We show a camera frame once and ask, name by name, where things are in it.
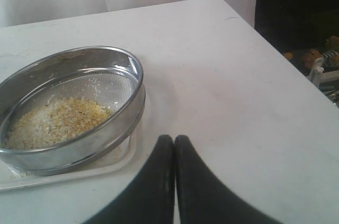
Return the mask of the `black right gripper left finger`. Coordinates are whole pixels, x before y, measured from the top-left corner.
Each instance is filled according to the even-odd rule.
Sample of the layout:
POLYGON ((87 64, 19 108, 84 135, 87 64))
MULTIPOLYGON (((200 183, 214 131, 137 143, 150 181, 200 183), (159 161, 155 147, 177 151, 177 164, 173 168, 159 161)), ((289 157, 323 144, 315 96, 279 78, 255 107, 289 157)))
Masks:
POLYGON ((86 223, 173 223, 174 143, 161 135, 132 182, 86 223))

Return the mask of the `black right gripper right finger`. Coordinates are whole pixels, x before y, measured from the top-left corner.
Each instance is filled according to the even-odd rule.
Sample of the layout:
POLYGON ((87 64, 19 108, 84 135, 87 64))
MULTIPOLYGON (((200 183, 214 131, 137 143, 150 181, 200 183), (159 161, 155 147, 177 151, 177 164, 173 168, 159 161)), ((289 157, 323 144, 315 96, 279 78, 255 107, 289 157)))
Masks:
POLYGON ((175 138, 174 152, 181 223, 274 223, 214 175, 188 136, 175 138))

